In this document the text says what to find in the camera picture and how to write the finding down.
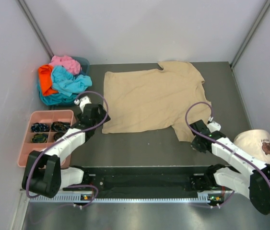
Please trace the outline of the beige t shirt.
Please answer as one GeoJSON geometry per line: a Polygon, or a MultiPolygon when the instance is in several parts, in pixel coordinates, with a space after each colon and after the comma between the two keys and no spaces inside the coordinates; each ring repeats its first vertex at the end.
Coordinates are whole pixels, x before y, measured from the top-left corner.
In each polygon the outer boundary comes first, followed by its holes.
{"type": "Polygon", "coordinates": [[[111,120],[103,134],[139,133],[172,127],[191,142],[188,124],[210,117],[201,73],[188,62],[159,62],[159,69],[106,72],[104,98],[111,120]]]}

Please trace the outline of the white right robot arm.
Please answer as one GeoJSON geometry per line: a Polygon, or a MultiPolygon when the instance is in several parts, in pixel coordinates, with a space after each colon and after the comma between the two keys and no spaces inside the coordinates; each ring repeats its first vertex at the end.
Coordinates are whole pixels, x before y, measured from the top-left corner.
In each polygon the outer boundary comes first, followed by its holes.
{"type": "Polygon", "coordinates": [[[194,135],[192,148],[211,153],[229,165],[209,166],[204,173],[204,187],[215,190],[227,187],[250,200],[263,215],[270,214],[270,164],[260,161],[237,147],[221,131],[219,124],[205,124],[202,120],[188,125],[194,135]]]}

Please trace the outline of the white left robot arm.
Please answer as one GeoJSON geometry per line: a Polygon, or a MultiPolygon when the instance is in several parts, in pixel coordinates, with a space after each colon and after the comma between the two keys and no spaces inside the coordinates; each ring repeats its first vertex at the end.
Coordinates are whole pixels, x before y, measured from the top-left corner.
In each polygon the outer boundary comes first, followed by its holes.
{"type": "Polygon", "coordinates": [[[77,122],[54,144],[42,151],[31,151],[28,155],[22,189],[32,198],[41,195],[53,198],[59,190],[75,185],[80,190],[89,187],[90,178],[78,166],[61,168],[62,162],[74,150],[86,143],[95,133],[95,129],[110,120],[101,104],[88,103],[81,109],[77,122]]]}

